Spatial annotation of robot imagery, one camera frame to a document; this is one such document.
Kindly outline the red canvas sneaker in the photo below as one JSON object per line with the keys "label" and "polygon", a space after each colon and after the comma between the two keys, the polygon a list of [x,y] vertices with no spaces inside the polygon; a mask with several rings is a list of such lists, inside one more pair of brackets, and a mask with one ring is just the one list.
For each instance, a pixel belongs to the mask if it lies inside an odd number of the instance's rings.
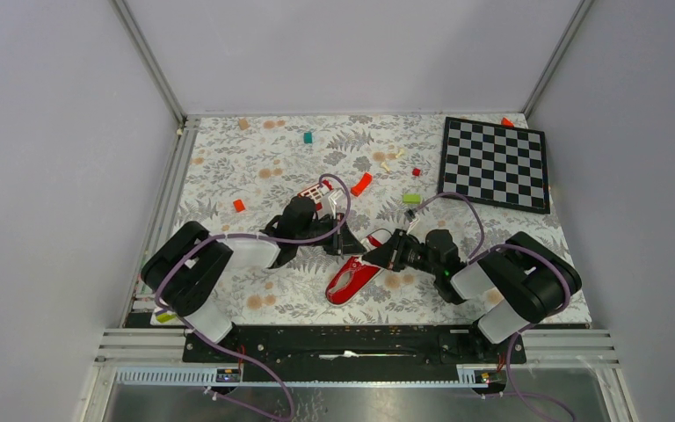
{"label": "red canvas sneaker", "polygon": [[[377,229],[364,236],[360,244],[367,251],[372,251],[385,244],[390,237],[388,229]],[[364,262],[361,256],[351,256],[328,284],[325,297],[330,304],[342,306],[382,272],[383,268]]]}

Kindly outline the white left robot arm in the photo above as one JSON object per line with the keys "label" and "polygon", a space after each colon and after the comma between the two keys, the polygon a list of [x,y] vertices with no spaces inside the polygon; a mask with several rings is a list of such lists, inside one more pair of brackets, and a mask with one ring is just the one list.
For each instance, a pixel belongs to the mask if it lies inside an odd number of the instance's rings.
{"label": "white left robot arm", "polygon": [[295,196],[256,234],[213,236],[199,222],[185,223],[142,267],[140,280],[153,290],[158,307],[205,338],[204,350],[213,359],[225,361],[235,355],[238,340],[230,317],[211,297],[220,277],[239,268],[280,268],[302,246],[320,247],[331,256],[367,250],[345,214]]}

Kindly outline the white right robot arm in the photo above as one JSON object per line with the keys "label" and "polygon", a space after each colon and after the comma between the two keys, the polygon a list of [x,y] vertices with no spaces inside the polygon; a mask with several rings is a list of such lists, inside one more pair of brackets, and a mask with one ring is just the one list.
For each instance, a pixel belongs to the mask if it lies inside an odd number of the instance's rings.
{"label": "white right robot arm", "polygon": [[524,232],[463,262],[448,230],[431,230],[419,241],[398,229],[362,259],[397,273],[406,268],[429,273],[439,295],[453,304],[496,289],[501,301],[469,331],[469,351],[482,362],[494,360],[514,333],[567,308],[583,286],[572,265]]}

